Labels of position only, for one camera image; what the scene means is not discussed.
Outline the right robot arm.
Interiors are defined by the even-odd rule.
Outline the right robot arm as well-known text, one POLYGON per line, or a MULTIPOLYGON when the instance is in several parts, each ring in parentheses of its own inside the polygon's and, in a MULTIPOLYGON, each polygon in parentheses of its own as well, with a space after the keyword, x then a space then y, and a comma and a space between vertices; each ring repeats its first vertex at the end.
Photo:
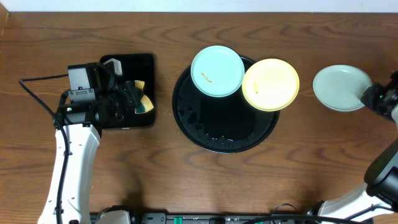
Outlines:
MULTIPOLYGON (((375 83, 360 98, 366 107, 397 122, 397 72, 386 86, 375 83)), ((308 215, 363 222, 397 212, 397 141, 368 167, 364 184, 334 200, 321 201, 308 215)))

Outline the yellow plate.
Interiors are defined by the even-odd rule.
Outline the yellow plate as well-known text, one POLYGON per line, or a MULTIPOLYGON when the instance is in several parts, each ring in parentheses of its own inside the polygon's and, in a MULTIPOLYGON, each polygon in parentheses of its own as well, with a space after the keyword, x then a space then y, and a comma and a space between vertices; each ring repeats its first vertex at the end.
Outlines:
POLYGON ((279 111, 296 98, 300 88, 297 71, 276 58, 256 62, 245 73, 242 91, 246 101, 261 111, 279 111))

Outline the green yellow sponge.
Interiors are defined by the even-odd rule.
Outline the green yellow sponge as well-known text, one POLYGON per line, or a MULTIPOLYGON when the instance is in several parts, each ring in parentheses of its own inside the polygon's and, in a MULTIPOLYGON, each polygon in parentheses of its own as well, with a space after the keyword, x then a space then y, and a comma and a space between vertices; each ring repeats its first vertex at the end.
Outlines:
MULTIPOLYGON (((135 80, 134 81, 135 87, 144 90, 145 87, 145 82, 141 80, 135 80)), ((151 102, 150 98, 143 94, 141 98, 141 103, 140 105, 135 109, 135 114, 144 114, 152 111, 154 109, 154 105, 151 102)))

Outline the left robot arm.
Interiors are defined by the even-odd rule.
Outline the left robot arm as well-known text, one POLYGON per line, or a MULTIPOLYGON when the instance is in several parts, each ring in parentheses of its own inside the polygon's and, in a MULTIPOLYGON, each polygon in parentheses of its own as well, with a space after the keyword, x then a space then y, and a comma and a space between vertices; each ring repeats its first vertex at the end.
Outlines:
POLYGON ((94 158, 102 129, 127 128, 128 118, 154 110, 142 80, 105 83, 70 80, 52 113, 57 143, 50 190, 39 223, 90 223, 90 190, 94 158))

